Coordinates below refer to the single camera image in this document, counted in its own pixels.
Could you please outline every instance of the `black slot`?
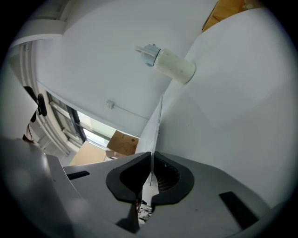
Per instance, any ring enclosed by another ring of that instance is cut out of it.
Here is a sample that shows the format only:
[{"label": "black slot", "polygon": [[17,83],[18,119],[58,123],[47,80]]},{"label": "black slot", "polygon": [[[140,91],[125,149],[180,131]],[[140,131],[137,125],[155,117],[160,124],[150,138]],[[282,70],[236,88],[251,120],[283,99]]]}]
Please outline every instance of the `black slot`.
[{"label": "black slot", "polygon": [[78,179],[78,178],[81,178],[81,177],[85,177],[89,174],[90,173],[87,172],[87,171],[81,171],[81,172],[77,172],[77,173],[67,174],[67,177],[68,177],[69,180],[73,180],[73,179]]},{"label": "black slot", "polygon": [[258,221],[258,218],[233,192],[221,193],[219,197],[230,210],[242,229],[246,229]]}]

